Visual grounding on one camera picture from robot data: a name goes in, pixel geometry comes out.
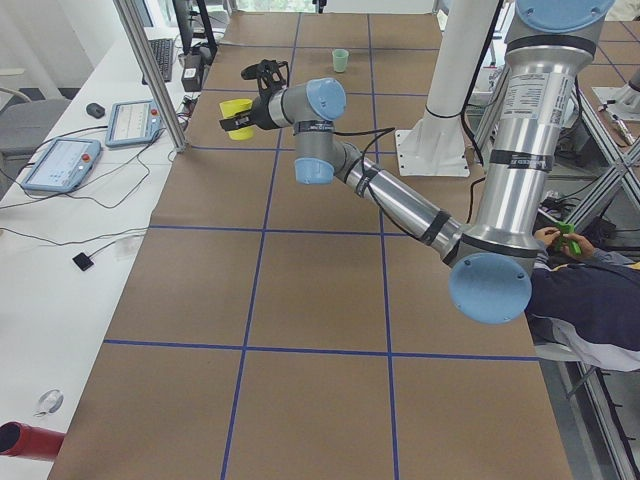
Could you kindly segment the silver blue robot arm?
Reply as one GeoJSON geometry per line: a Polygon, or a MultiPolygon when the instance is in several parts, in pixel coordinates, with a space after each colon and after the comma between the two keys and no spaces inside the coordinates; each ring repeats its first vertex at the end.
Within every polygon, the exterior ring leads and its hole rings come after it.
{"type": "Polygon", "coordinates": [[[467,317],[501,324],[518,317],[531,297],[537,255],[532,228],[577,74],[594,58],[607,1],[519,1],[507,36],[510,69],[498,132],[487,163],[476,219],[456,221],[355,146],[338,141],[334,121],[346,94],[333,78],[286,87],[280,63],[247,67],[259,96],[248,110],[221,121],[228,132],[256,126],[291,128],[295,175],[308,185],[338,179],[371,200],[397,226],[434,248],[452,269],[449,293],[467,317]]]}

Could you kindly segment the person's hand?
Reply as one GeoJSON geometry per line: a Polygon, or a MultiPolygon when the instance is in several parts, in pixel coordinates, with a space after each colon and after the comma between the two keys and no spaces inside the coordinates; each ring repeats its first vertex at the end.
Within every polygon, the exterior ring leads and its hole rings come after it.
{"type": "MultiPolygon", "coordinates": [[[[556,227],[545,227],[537,230],[534,233],[534,238],[536,240],[541,241],[545,247],[550,247],[551,245],[554,245],[556,240],[560,236],[561,236],[561,233],[556,227]]],[[[580,256],[572,255],[567,248],[564,248],[564,252],[563,252],[564,255],[579,261],[588,260],[594,256],[596,247],[586,237],[577,233],[572,233],[572,234],[567,234],[566,238],[575,240],[576,242],[578,242],[581,247],[582,254],[580,256]]]]}

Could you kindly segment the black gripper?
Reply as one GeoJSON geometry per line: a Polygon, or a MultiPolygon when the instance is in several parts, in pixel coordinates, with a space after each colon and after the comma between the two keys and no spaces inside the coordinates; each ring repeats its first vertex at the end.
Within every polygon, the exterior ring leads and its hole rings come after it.
{"type": "Polygon", "coordinates": [[[269,101],[256,97],[250,112],[240,112],[232,117],[221,119],[219,124],[223,130],[240,130],[253,125],[260,129],[272,129],[273,120],[269,112],[269,101]]]}

